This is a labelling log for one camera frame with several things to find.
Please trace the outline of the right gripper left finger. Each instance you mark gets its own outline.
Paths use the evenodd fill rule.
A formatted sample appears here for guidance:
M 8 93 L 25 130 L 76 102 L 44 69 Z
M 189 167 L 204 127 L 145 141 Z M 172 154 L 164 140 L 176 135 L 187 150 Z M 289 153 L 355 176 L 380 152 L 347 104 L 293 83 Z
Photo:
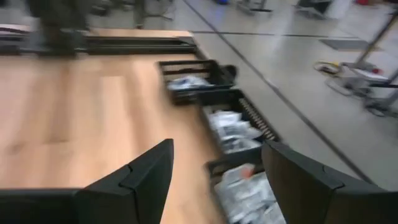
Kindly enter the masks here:
M 84 188 L 0 189 L 0 224 L 160 224 L 173 166 L 164 139 Z

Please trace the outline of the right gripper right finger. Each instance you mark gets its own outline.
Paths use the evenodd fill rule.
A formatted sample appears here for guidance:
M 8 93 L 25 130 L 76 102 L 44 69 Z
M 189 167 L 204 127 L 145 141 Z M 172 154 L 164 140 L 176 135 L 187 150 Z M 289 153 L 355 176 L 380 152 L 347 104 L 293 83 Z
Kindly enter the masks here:
M 398 191 L 387 191 L 266 141 L 262 163 L 287 224 L 398 224 Z

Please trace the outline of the white packet with red print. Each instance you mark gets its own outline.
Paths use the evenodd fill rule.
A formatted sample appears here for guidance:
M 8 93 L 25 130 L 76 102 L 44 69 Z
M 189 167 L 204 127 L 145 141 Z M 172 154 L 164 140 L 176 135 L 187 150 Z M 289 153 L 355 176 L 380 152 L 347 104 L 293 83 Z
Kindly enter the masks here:
M 255 186 L 259 182 L 267 180 L 265 172 L 259 172 L 256 168 L 257 166 L 254 164 L 246 163 L 229 169 L 221 176 L 220 184 L 225 187 L 241 184 Z
M 215 185 L 215 193 L 229 224 L 287 224 L 264 177 L 222 181 Z

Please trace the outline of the black plastic mesh basket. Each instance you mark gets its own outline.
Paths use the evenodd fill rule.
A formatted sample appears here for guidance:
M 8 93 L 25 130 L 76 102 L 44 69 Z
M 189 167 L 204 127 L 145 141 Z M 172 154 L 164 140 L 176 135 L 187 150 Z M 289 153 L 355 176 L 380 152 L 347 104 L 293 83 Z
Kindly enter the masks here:
M 228 90 L 235 86 L 236 67 L 220 65 L 216 60 L 176 60 L 158 63 L 166 92 L 175 105 L 186 105 L 201 92 Z M 186 76 L 204 78 L 213 86 L 190 88 L 186 90 L 169 90 L 168 82 Z
M 209 161 L 205 164 L 205 168 L 208 172 L 208 178 L 210 181 L 210 194 L 225 224 L 229 223 L 221 207 L 220 200 L 215 193 L 215 185 L 221 182 L 221 176 L 227 170 L 246 163 L 254 164 L 255 166 L 257 166 L 256 170 L 259 172 L 265 172 L 260 158 L 231 156 L 231 157 L 224 157 L 217 160 Z
M 283 139 L 266 117 L 258 110 L 251 99 L 246 96 L 241 90 L 217 90 L 197 94 L 196 102 L 199 105 L 199 112 L 203 124 L 207 128 L 217 151 L 223 156 L 238 155 L 238 154 L 258 154 L 261 151 L 265 141 L 282 142 Z M 217 130 L 210 128 L 208 115 L 215 111 L 235 111 L 242 114 L 240 122 L 248 122 L 254 128 L 262 131 L 262 136 L 256 139 L 261 143 L 261 147 L 250 149 L 247 151 L 235 152 L 226 154 L 223 151 L 222 142 Z

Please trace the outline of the grey wheeled stand base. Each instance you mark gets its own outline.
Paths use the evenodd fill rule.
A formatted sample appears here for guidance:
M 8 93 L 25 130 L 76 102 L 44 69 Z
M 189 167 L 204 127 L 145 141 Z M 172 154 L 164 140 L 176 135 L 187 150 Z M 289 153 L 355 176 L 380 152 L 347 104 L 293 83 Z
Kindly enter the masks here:
M 334 92 L 359 98 L 363 108 L 374 116 L 398 119 L 398 108 L 393 107 L 398 101 L 398 69 L 385 77 L 382 70 L 371 63 L 342 62 L 327 74 L 330 77 L 325 85 Z

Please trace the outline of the grey floor plate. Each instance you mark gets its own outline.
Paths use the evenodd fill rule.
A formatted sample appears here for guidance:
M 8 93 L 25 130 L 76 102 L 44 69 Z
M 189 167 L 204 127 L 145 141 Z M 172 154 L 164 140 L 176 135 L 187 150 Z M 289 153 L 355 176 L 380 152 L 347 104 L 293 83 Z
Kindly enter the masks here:
M 321 43 L 338 51 L 361 51 L 366 49 L 368 43 L 364 40 L 354 39 L 320 39 Z

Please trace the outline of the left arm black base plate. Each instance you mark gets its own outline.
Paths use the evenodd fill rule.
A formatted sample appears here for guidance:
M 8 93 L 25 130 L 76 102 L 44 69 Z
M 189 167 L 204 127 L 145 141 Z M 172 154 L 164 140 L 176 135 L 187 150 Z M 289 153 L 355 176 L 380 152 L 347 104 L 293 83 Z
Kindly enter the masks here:
M 0 27 L 0 55 L 34 54 L 41 57 L 76 57 L 87 53 L 84 35 L 69 29 L 33 31 Z

